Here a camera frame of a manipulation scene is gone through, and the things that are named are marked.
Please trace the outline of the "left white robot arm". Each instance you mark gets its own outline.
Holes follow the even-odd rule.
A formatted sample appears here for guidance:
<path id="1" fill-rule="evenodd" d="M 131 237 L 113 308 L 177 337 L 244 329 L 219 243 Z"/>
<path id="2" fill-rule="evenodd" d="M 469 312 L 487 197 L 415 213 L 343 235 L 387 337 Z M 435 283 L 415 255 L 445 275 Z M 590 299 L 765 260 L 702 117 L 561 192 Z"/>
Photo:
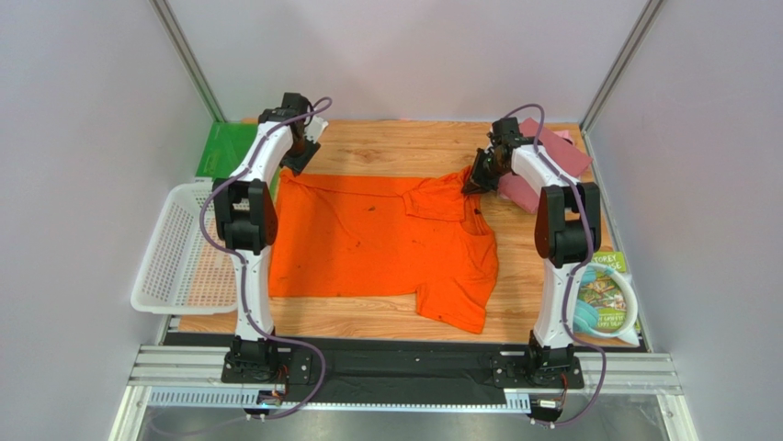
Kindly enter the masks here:
<path id="1" fill-rule="evenodd" d="M 268 289 L 278 235 L 272 182 L 282 166 L 296 173 L 303 170 L 320 147 L 324 127 L 307 97 L 285 93 L 278 107 L 258 117 L 255 139 L 240 164 L 213 184 L 208 205 L 219 248 L 234 264 L 240 307 L 224 358 L 225 383 L 271 383 L 283 377 Z"/>

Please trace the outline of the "orange t shirt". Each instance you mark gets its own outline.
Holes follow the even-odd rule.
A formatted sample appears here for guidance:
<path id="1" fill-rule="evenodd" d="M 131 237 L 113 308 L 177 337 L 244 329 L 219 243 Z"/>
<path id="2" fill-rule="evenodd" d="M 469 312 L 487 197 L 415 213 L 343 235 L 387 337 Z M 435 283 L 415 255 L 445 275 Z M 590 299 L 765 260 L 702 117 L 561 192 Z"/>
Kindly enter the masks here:
<path id="1" fill-rule="evenodd" d="M 499 271 L 468 169 L 440 177 L 279 176 L 269 293 L 277 298 L 412 294 L 417 314 L 472 334 Z"/>

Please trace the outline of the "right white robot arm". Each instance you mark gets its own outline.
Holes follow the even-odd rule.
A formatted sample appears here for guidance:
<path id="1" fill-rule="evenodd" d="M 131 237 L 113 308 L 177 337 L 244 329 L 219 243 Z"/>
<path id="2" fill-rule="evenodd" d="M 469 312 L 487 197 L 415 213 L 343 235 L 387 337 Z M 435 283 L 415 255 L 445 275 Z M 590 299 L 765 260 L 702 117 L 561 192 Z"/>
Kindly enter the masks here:
<path id="1" fill-rule="evenodd" d="M 557 387 L 576 368 L 568 321 L 581 277 L 601 244 L 600 190 L 557 165 L 537 136 L 521 134 L 514 117 L 493 122 L 488 138 L 462 193 L 495 191 L 509 174 L 522 177 L 539 193 L 534 242 L 544 268 L 541 310 L 524 355 L 513 358 L 506 374 L 532 387 Z"/>

